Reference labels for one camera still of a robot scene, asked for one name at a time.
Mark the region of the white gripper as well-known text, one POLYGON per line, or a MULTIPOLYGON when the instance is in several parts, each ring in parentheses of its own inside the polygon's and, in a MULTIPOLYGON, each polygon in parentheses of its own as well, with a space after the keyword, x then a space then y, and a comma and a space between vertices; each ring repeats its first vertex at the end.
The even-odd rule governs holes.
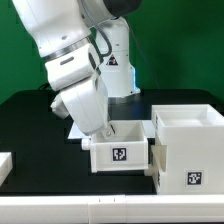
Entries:
POLYGON ((108 93, 100 76, 91 76, 60 92, 70 116, 85 135, 102 131, 105 139, 115 135, 108 122, 108 93))

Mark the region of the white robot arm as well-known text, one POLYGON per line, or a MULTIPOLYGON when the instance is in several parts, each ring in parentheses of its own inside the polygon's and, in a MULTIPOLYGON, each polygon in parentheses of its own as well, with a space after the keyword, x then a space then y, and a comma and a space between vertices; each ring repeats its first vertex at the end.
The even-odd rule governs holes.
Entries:
POLYGON ((99 66, 104 55, 91 29, 139 8, 142 0, 12 0, 45 61, 48 83, 58 93, 52 111, 70 116, 85 135, 114 135, 108 93, 99 66))

